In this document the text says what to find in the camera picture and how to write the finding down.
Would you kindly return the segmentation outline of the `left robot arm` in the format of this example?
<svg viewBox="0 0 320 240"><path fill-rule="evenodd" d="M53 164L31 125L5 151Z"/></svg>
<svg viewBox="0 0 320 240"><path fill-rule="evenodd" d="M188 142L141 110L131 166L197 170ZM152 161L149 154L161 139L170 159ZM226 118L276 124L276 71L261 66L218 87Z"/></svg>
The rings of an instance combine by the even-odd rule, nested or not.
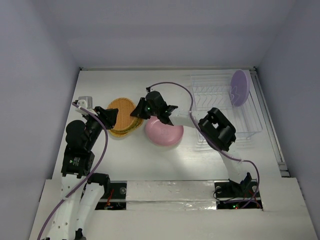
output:
<svg viewBox="0 0 320 240"><path fill-rule="evenodd" d="M66 126L60 201L41 227L39 240L84 240L99 200L112 194L109 175L95 172L92 148L101 132L116 125L118 109L76 108L86 122L74 120Z"/></svg>

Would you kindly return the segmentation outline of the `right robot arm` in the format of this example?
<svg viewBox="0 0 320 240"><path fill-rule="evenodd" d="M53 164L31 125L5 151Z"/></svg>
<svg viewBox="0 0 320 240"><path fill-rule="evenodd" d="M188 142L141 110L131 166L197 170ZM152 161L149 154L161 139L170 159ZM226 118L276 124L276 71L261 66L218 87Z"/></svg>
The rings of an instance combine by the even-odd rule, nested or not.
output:
<svg viewBox="0 0 320 240"><path fill-rule="evenodd" d="M158 91L150 91L140 98L130 115L143 120L156 117L165 125L197 129L221 156L228 173L228 190L235 198L248 197L252 176L245 170L243 163L246 161L241 159L236 148L236 129L218 108L213 107L203 117L195 117L191 107L182 109L169 105Z"/></svg>

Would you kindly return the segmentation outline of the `orange woven round plate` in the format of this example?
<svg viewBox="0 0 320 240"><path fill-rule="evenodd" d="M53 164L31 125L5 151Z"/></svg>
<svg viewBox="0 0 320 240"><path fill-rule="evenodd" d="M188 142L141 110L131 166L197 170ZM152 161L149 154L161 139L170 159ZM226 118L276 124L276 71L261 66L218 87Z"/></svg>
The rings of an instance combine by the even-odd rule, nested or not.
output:
<svg viewBox="0 0 320 240"><path fill-rule="evenodd" d="M136 121L136 118L131 116L132 111L136 108L135 104L128 98L120 97L113 100L107 107L108 109L118 109L116 117L116 124L113 131L123 132L130 127Z"/></svg>

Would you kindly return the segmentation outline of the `square woven bamboo plate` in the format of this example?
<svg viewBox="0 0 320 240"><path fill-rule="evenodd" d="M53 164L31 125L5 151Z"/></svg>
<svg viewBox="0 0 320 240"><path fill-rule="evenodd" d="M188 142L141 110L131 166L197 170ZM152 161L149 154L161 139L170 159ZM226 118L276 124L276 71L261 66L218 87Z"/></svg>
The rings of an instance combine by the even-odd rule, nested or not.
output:
<svg viewBox="0 0 320 240"><path fill-rule="evenodd" d="M110 129L109 132L114 136L114 137L124 137L126 135L128 135L129 133L135 131L136 129L138 129L142 124L143 124L144 120L137 118L132 125L130 125L127 129L125 130L114 130L114 129Z"/></svg>

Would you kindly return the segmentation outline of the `purple round plate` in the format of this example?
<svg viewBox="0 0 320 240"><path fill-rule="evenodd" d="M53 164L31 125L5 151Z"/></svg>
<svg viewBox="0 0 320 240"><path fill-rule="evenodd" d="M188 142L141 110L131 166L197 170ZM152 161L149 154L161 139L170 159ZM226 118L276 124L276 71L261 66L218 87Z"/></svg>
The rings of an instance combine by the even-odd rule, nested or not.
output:
<svg viewBox="0 0 320 240"><path fill-rule="evenodd" d="M251 77L242 69L238 69L232 75L230 82L229 98L232 106L244 105L249 97L251 88Z"/></svg>

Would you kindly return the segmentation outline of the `pink round plate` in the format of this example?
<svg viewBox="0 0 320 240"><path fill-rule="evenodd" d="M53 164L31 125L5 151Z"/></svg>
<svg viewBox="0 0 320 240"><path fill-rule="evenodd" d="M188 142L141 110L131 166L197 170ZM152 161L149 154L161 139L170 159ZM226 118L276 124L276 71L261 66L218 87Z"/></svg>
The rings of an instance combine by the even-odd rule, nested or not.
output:
<svg viewBox="0 0 320 240"><path fill-rule="evenodd" d="M180 142L184 135L182 125L167 125L154 116L146 122L144 130L148 139L157 143Z"/></svg>

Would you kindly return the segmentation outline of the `green-rimmed woven plate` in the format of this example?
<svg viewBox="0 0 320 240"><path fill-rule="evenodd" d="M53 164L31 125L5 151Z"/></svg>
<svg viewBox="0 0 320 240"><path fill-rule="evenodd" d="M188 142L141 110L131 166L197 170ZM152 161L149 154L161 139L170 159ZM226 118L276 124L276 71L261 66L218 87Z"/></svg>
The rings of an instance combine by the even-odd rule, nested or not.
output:
<svg viewBox="0 0 320 240"><path fill-rule="evenodd" d="M111 129L110 132L112 133L115 133L115 134L118 134L118 135L122 135L122 134L126 134L126 133L129 133L130 131L133 131L135 130L136 128L140 127L143 123L143 120L142 119L137 119L133 125L131 125L130 127L128 127L127 129L125 130L114 130L114 129Z"/></svg>

